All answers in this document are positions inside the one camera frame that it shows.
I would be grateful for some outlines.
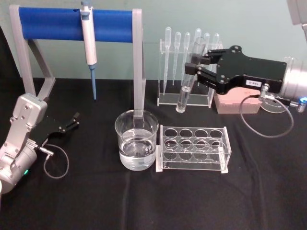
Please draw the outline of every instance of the blue padded bar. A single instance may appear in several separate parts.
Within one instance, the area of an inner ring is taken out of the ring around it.
[[[83,41],[79,9],[19,8],[25,39]],[[132,11],[94,10],[95,39],[132,43]]]

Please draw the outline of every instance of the gray cable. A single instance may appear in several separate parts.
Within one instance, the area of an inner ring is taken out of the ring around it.
[[[62,176],[51,176],[49,173],[47,173],[47,170],[46,170],[46,163],[48,161],[48,159],[46,159],[45,162],[44,162],[44,172],[46,173],[47,176],[49,176],[52,179],[61,179],[61,178],[63,178],[64,176],[66,176],[66,174],[68,173],[68,169],[69,169],[69,159],[68,159],[67,153],[62,148],[60,148],[57,145],[46,144],[45,146],[55,147],[55,148],[61,150],[64,153],[64,155],[65,155],[65,157],[67,159],[67,169],[66,169],[66,172]]]
[[[274,101],[274,102],[277,102],[278,104],[280,104],[280,105],[285,109],[285,111],[289,114],[289,117],[290,117],[290,120],[291,120],[291,125],[290,125],[290,127],[289,127],[286,131],[284,131],[283,133],[281,133],[281,134],[278,134],[278,135],[271,135],[271,136],[265,135],[265,134],[262,134],[262,133],[256,131],[254,128],[252,128],[252,127],[246,122],[246,120],[244,119],[243,114],[242,114],[242,106],[243,106],[243,103],[244,103],[244,101],[246,101],[248,98],[254,98],[254,96],[248,96],[248,97],[244,98],[243,101],[241,101],[241,103],[240,103],[239,111],[240,111],[240,116],[241,116],[241,118],[242,118],[244,124],[245,124],[251,131],[253,131],[254,133],[256,133],[256,134],[258,134],[258,135],[260,135],[260,136],[262,136],[262,137],[264,137],[264,138],[280,138],[280,137],[283,137],[283,136],[287,135],[287,134],[292,130],[292,128],[293,128],[293,126],[294,126],[294,120],[293,120],[292,114],[290,113],[289,109],[288,109],[283,103],[281,103],[278,99],[275,98],[273,101]]]

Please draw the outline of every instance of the wall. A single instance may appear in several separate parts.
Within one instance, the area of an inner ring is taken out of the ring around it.
[[[2,27],[15,60],[16,51],[9,18],[9,4],[32,7],[79,8],[79,0],[1,0]],[[93,0],[97,9],[131,10],[142,8],[147,79],[157,79],[158,42],[165,27],[173,35],[196,28],[218,32],[224,47],[240,45],[251,57],[282,60],[284,56],[304,59],[307,44],[303,30],[293,26],[286,0]],[[57,78],[90,78],[84,46],[76,41],[40,40],[47,61]],[[131,44],[97,43],[96,77],[132,79]],[[31,54],[33,75],[42,73]]]

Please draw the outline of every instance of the clear acrylic rack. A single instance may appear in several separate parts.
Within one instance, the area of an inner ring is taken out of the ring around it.
[[[228,172],[231,148],[226,127],[194,128],[160,126],[156,172],[164,169]]]
[[[159,70],[158,70],[158,98],[157,105],[161,104],[173,104],[176,105],[178,102],[178,97],[180,94],[180,89],[182,85],[182,71],[183,68],[183,57],[184,57],[184,45],[183,45],[183,36],[181,36],[181,43],[178,51],[177,58],[177,70],[175,77],[173,76],[173,64],[174,64],[174,56],[175,56],[175,47],[174,41],[171,41],[170,49],[169,49],[169,61],[168,61],[168,71],[167,71],[167,84],[166,91],[163,93],[163,83],[164,83],[164,66],[165,66],[165,42],[160,39],[159,46]],[[188,57],[191,53],[192,47],[194,45],[194,40],[191,39],[188,48]],[[213,39],[210,38],[208,49],[223,49],[222,41],[219,39],[218,43],[213,43]],[[216,72],[216,65],[209,65],[207,69],[210,71]],[[189,96],[188,105],[195,106],[208,106],[211,107],[211,103],[213,100],[214,90],[195,82],[192,93]]]

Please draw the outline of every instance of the black table surface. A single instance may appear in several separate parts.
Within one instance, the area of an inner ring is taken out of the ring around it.
[[[36,80],[39,87],[41,80]],[[164,126],[227,127],[232,155],[229,173],[164,170],[132,172],[120,162],[114,122],[133,108],[133,83],[97,80],[97,102],[90,80],[57,79],[47,115],[65,120],[80,113],[80,127],[50,140],[70,158],[66,177],[43,172],[45,154],[16,187],[2,196],[1,230],[305,230],[307,229],[306,115],[286,137],[266,139],[251,132],[239,115],[190,106],[156,105],[157,81],[147,81],[145,110]],[[0,80],[0,143],[23,94],[20,79]],[[289,125],[286,114],[260,110],[246,115],[267,134]]]

